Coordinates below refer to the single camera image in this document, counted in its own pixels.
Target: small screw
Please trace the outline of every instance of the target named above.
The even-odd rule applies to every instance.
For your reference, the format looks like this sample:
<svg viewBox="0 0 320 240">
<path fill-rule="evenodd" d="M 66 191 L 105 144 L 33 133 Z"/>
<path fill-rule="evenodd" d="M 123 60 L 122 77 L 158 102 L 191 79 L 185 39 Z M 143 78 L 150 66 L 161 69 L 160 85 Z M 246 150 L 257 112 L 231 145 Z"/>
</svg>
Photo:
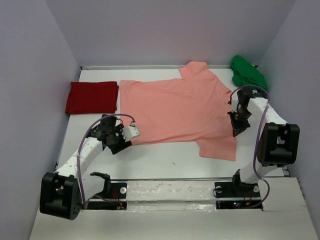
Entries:
<svg viewBox="0 0 320 240">
<path fill-rule="evenodd" d="M 260 191 L 260 189 L 259 189 L 259 187 L 258 187 L 258 186 L 254 186 L 253 191 L 254 191 L 255 193 L 258 193 L 258 192 Z"/>
<path fill-rule="evenodd" d="M 127 192 L 127 189 L 124 186 L 122 188 L 120 188 L 121 194 L 125 194 L 126 192 Z"/>
</svg>

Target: black bracket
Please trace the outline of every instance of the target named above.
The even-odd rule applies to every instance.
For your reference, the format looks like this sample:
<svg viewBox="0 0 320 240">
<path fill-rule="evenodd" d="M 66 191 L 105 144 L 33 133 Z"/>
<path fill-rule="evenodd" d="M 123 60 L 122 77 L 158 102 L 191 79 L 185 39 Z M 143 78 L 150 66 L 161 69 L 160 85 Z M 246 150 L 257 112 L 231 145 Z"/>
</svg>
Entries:
<svg viewBox="0 0 320 240">
<path fill-rule="evenodd" d="M 106 117 L 100 121 L 100 124 L 92 128 L 86 137 L 98 139 L 102 142 L 103 150 L 108 147 L 115 155 L 132 145 L 132 142 L 126 141 L 122 135 L 125 126 L 122 123 L 116 126 L 116 122 L 117 118 L 115 116 Z"/>
<path fill-rule="evenodd" d="M 263 167 L 277 165 L 282 168 L 294 164 L 297 158 L 300 128 L 296 124 L 264 125 L 257 148 L 257 159 Z"/>
<path fill-rule="evenodd" d="M 122 191 L 121 189 L 127 190 L 127 183 L 126 182 L 112 182 L 111 188 L 109 192 L 100 192 L 99 195 L 101 198 L 106 200 L 110 200 L 110 202 L 106 201 L 90 201 L 88 204 L 89 210 L 118 210 L 116 202 L 112 202 L 114 199 L 114 191 L 118 196 L 119 200 L 121 201 L 124 208 L 127 207 L 126 197 L 127 191 Z"/>
<path fill-rule="evenodd" d="M 237 135 L 243 133 L 247 128 L 250 128 L 250 124 L 248 120 L 244 121 L 237 121 L 235 119 L 236 112 L 229 111 L 228 114 L 230 115 L 231 125 L 232 125 L 232 135 L 236 137 Z"/>
<path fill-rule="evenodd" d="M 82 207 L 78 180 L 47 172 L 41 182 L 40 212 L 74 220 Z"/>
<path fill-rule="evenodd" d="M 102 192 L 97 193 L 99 196 L 102 196 L 104 194 L 108 194 L 110 192 L 110 189 L 111 189 L 110 175 L 108 175 L 106 173 L 94 171 L 94 172 L 90 173 L 90 176 L 97 176 L 97 177 L 101 177 L 104 179 L 103 190 L 102 190 Z"/>
<path fill-rule="evenodd" d="M 252 187 L 238 187 L 234 188 L 232 181 L 218 181 L 214 183 L 213 195 L 217 199 L 221 198 L 244 198 L 249 197 L 249 192 L 253 198 L 260 198 L 259 192 L 254 192 L 254 186 Z"/>
</svg>

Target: pink t-shirt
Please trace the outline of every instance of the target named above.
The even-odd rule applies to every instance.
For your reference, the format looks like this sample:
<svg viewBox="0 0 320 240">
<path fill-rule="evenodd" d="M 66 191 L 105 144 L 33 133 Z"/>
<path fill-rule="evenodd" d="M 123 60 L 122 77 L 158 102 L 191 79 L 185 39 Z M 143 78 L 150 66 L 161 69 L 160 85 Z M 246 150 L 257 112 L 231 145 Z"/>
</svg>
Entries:
<svg viewBox="0 0 320 240">
<path fill-rule="evenodd" d="M 120 82 L 121 113 L 132 115 L 141 132 L 132 143 L 196 141 L 200 156 L 235 161 L 237 140 L 227 114 L 231 91 L 205 62 L 190 62 L 179 72 L 182 79 Z"/>
</svg>

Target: green cloth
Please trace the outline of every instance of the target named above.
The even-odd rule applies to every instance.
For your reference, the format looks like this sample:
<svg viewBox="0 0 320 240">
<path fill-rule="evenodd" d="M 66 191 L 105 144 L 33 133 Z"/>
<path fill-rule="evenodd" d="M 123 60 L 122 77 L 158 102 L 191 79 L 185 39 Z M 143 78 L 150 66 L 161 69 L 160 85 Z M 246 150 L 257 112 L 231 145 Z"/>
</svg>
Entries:
<svg viewBox="0 0 320 240">
<path fill-rule="evenodd" d="M 254 84 L 268 91 L 265 77 L 242 56 L 236 55 L 233 57 L 230 68 L 233 71 L 232 81 L 237 87 Z"/>
</svg>

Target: white tabletop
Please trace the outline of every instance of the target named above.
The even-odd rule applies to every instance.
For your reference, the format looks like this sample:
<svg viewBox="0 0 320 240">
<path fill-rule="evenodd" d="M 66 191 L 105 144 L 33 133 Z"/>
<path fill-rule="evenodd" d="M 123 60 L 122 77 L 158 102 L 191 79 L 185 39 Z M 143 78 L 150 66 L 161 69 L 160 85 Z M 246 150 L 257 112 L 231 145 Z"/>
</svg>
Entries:
<svg viewBox="0 0 320 240">
<path fill-rule="evenodd" d="M 160 188 L 172 188 L 173 198 L 165 202 L 158 201 L 166 194 L 158 191 L 157 181 L 130 181 L 133 196 L 127 198 L 137 202 L 127 200 L 127 210 L 82 210 L 73 221 L 38 211 L 30 240 L 317 240 L 297 180 L 268 181 L 271 191 L 263 211 L 206 208 L 206 200 L 214 199 L 212 181 L 158 181 Z M 264 196 L 266 184 L 259 187 Z"/>
<path fill-rule="evenodd" d="M 226 87 L 234 90 L 233 71 L 229 68 L 210 69 Z M 180 78 L 178 69 L 125 69 L 125 70 L 83 70 L 80 82 L 105 82 L 138 80 L 151 82 Z M 117 113 L 120 112 L 120 94 Z M 71 115 L 59 158 L 59 167 L 78 149 L 87 128 L 101 114 Z M 169 142 L 131 146 L 116 155 L 106 149 L 91 164 L 86 174 L 94 171 L 108 173 L 113 180 L 138 179 L 190 179 L 190 178 L 230 178 L 240 168 L 248 164 L 254 154 L 258 122 L 251 116 L 251 127 L 237 136 L 236 161 L 213 159 L 199 156 L 196 142 Z M 268 176 L 284 176 L 281 168 Z"/>
</svg>

